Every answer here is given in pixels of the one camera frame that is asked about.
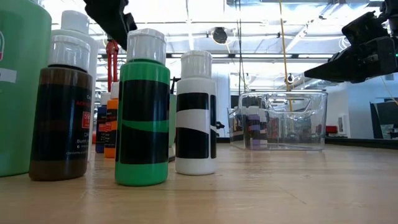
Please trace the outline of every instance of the clear plastic bin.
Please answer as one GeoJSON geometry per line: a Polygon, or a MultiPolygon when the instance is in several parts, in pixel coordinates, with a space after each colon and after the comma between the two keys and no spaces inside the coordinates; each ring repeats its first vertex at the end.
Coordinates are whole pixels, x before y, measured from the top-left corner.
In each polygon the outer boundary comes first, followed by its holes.
{"type": "Polygon", "coordinates": [[[327,97],[323,91],[243,93],[229,114],[231,144],[247,150],[322,150],[327,97]]]}

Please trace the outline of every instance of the black and white bottle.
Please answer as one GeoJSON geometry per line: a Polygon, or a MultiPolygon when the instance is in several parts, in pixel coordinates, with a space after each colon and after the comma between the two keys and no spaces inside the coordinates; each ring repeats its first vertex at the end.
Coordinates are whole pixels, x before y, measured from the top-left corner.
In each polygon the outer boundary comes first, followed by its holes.
{"type": "Polygon", "coordinates": [[[175,170],[185,175],[216,171],[216,84],[211,79],[209,52],[182,55],[177,82],[175,170]]]}

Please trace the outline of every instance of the table surface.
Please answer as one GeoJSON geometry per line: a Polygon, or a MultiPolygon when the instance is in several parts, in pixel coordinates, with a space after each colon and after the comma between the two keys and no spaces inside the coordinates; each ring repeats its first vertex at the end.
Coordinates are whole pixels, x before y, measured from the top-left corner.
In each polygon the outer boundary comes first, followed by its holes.
{"type": "Polygon", "coordinates": [[[250,152],[218,145],[219,169],[151,187],[115,184],[96,154],[84,177],[0,178],[0,223],[398,223],[398,151],[327,146],[250,152]]]}

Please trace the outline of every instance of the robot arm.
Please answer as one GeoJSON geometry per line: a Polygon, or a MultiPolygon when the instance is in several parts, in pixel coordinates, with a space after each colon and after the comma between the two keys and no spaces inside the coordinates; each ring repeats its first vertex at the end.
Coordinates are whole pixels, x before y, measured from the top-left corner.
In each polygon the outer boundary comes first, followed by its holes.
{"type": "Polygon", "coordinates": [[[304,75],[331,82],[360,83],[398,72],[398,1],[385,0],[381,11],[379,17],[368,12],[345,26],[342,32],[351,46],[304,75]],[[382,26],[387,20],[392,35],[382,26]]]}
{"type": "Polygon", "coordinates": [[[84,0],[87,14],[110,35],[124,50],[127,49],[127,33],[137,26],[130,13],[124,14],[128,0],[84,0]]]}

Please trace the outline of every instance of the green paint bottle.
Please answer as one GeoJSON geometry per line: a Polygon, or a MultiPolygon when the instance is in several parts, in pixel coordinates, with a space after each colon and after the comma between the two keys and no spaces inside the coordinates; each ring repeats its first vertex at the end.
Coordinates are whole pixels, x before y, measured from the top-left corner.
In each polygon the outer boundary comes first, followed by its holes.
{"type": "Polygon", "coordinates": [[[0,177],[29,170],[40,70],[51,16],[31,0],[0,1],[0,177]]]}
{"type": "Polygon", "coordinates": [[[159,31],[131,31],[121,67],[115,179],[146,186],[164,182],[169,165],[170,70],[159,31]]]}

